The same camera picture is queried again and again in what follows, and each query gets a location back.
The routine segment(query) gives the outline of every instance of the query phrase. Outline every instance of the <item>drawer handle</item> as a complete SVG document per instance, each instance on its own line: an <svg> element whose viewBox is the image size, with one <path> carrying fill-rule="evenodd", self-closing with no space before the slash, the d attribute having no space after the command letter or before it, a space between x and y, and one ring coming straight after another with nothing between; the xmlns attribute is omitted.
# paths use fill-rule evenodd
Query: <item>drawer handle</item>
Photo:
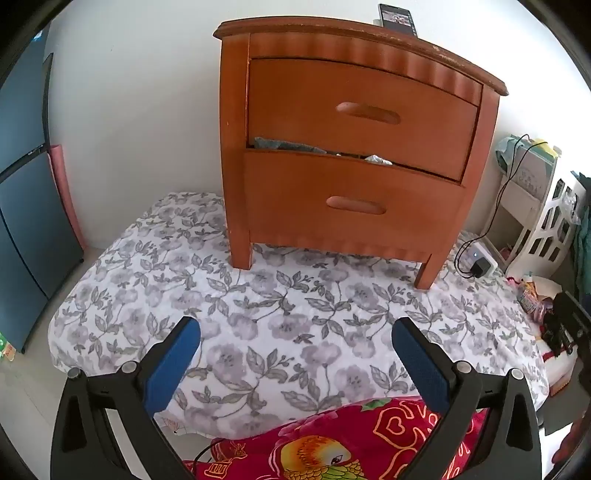
<svg viewBox="0 0 591 480"><path fill-rule="evenodd" d="M401 122L400 115L396 112L363 103L342 102L336 106L336 111L390 125L398 125Z"/></svg>
<svg viewBox="0 0 591 480"><path fill-rule="evenodd" d="M355 200L347 197L334 195L326 200L330 208L337 210L348 210L350 212L370 213L372 215L383 215L386 208L379 203L368 202L367 200Z"/></svg>

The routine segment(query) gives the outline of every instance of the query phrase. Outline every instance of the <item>blue gripper pad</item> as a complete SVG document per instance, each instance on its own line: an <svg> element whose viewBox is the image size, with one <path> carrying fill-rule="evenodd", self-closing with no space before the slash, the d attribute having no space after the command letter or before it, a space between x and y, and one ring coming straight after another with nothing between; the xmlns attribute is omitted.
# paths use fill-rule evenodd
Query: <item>blue gripper pad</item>
<svg viewBox="0 0 591 480"><path fill-rule="evenodd" d="M394 322L392 345L427 408L444 415L449 409L450 391L455 384L451 360L438 345L430 343L413 321L407 317ZM439 349L445 358L436 353L436 349Z"/></svg>
<svg viewBox="0 0 591 480"><path fill-rule="evenodd" d="M168 407L178 384L199 347L200 341L201 329L199 323L197 320L191 319L178 333L173 344L145 382L144 408L150 417Z"/></svg>

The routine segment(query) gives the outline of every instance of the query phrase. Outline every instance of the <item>pink yoga mat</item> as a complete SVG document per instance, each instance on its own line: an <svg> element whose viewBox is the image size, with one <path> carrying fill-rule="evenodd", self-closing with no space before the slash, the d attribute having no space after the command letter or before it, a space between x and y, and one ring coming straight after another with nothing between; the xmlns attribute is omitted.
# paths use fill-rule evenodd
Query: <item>pink yoga mat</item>
<svg viewBox="0 0 591 480"><path fill-rule="evenodd" d="M57 191L60 194L61 202L66 210L66 215L72 229L76 234L78 243L82 247L82 250L86 250L86 240L80 230L80 224L78 223L78 217L74 210L74 204L72 203L72 196L70 195L70 187L68 186L68 178L66 176L66 165L64 163L64 151L61 145L52 145L50 150L50 162L51 171L53 172L53 180L56 182Z"/></svg>

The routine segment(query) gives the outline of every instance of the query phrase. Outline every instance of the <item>black cable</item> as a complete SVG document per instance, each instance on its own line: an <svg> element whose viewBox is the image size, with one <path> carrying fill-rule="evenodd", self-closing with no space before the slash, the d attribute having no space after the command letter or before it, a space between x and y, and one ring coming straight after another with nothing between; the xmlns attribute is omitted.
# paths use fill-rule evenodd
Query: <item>black cable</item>
<svg viewBox="0 0 591 480"><path fill-rule="evenodd" d="M222 443L224 440L218 440L217 442L213 442L211 445L209 445L207 448L204 448L203 450L201 450L201 452L199 452L199 454L195 457L195 460L193 460L193 467L191 468L191 473L193 475L197 475L197 462L199 461L199 459L205 455L209 450L211 450L213 447L215 447L218 443Z"/></svg>
<svg viewBox="0 0 591 480"><path fill-rule="evenodd" d="M536 143L534 145L530 145L527 148L527 150L525 150L525 153L521 157L521 160L519 161L519 163L517 164L517 167L516 167L515 171L513 172L513 165L515 164L515 155L517 153L517 146L519 145L519 143L521 142L521 140L523 140L525 137L527 137L528 139L531 140L530 136L528 134L525 134L517 142L515 142L515 145L513 147L513 159L511 160L511 168L510 168L509 173L507 175L507 181L503 184L503 186L499 190L499 193L496 196L495 211L492 214L491 222L488 225L488 228L486 229L486 231L482 235L477 236L476 238L473 238L472 240L468 240L468 241L464 242L463 244L461 244L460 248L458 248L458 250L457 250L456 256L455 256L454 261L453 261L453 264L454 264L454 267L456 267L456 271L463 278L472 278L472 277L474 277L474 275L470 271L463 271L461 269L461 267L460 267L460 259L461 259L462 255L466 252L466 250L468 250L468 248L470 247L470 245L472 245L474 242L476 242L476 241L484 238L488 234L488 232L491 231L492 224L495 221L496 214L497 214L497 212L499 210L499 207L501 206L501 200L502 200L503 194L505 193L505 189L507 188L507 185L509 185L509 182L511 180L513 180L513 178L515 177L515 175L517 175L517 171L519 170L519 167L521 167L521 163L523 162L524 158L527 156L527 154L529 153L529 151L532 148L534 148L534 147L537 147L539 145L543 145L543 144L547 144L548 143L548 142L539 142L539 143Z"/></svg>
<svg viewBox="0 0 591 480"><path fill-rule="evenodd" d="M501 204L501 199L502 199L503 193L505 193L505 188L506 188L507 184L509 183L510 179L512 178L511 175L513 174L513 165L515 164L515 155L517 153L517 145L519 145L521 140L523 140L525 137L531 139L528 134L522 135L521 138L517 142L515 142L515 145L513 146L513 158L511 160L511 169L509 170L509 172L507 174L507 182L505 182L505 184L499 189L499 193L497 193L497 195L496 195L495 211L492 214L491 223L489 224L488 229L486 230L486 232L482 236L475 238L473 240L468 240L468 241L464 242L463 244L461 244L460 248L458 248L458 250L457 250L456 257L455 257L453 263L454 263L454 266L456 267L457 272L463 278L472 278L474 275L472 275L470 273L470 271L463 271L462 270L462 268L460 267L460 259L461 259L462 255L466 252L466 250L470 247L470 245L472 245L475 241L483 238L490 231L491 226L492 226L492 222L495 220L496 213L497 213L499 206Z"/></svg>

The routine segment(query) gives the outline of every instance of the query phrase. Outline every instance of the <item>bed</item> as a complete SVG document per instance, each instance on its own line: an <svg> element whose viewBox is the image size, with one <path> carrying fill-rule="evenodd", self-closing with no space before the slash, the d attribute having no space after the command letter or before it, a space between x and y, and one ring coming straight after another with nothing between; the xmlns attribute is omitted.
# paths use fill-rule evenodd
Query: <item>bed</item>
<svg viewBox="0 0 591 480"><path fill-rule="evenodd" d="M72 290L48 330L51 357L62 371L114 372L192 316L202 344L158 421L238 439L366 398L416 394L390 338L392 322L408 316L454 361L494 374L521 368L539 408L548 381L514 290L500 270L459 276L455 248L429 291L413 286L416 262L291 247L254 244L243 271L229 263L223 198L171 193Z"/></svg>

